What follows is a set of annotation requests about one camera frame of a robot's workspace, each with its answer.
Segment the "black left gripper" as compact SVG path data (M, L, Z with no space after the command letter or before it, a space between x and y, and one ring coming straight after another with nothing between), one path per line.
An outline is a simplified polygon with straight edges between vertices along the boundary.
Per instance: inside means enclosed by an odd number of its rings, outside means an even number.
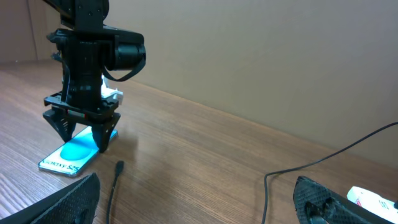
M72 106L62 101L62 94L58 92L45 97L44 105L50 105L51 109L43 113L43 118L64 142L72 139L76 123L94 124L91 131L100 153L107 150L111 134L121 117L116 112L119 101L111 97L102 98L93 105Z

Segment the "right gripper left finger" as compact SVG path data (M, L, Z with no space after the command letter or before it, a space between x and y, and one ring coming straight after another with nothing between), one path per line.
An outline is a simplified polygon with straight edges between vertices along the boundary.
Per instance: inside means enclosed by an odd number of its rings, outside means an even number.
M99 199L100 180L92 173L3 218L1 224L92 224Z

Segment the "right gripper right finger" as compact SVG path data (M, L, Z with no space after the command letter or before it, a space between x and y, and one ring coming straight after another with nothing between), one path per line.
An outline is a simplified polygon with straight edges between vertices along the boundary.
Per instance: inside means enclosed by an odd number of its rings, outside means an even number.
M393 224L305 176L296 181L293 201L300 223Z

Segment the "teal screen Galaxy smartphone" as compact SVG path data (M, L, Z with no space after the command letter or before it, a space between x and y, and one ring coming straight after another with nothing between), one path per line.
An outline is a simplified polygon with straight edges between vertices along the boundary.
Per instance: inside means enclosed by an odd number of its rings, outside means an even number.
M87 126L38 163L39 170L76 177L100 153Z

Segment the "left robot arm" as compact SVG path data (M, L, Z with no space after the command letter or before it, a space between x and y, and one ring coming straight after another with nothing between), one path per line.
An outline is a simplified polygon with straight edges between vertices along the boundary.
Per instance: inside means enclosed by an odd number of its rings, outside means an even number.
M112 70L125 70L117 78L124 82L146 65L144 36L104 24L109 12L107 0L44 0L60 14L62 29L47 39L57 52L52 58L62 64L62 90L45 97L51 108L43 117L59 136L69 142L76 124L91 127L100 152L108 148L111 133L121 115L119 101L101 95L103 78L114 80Z

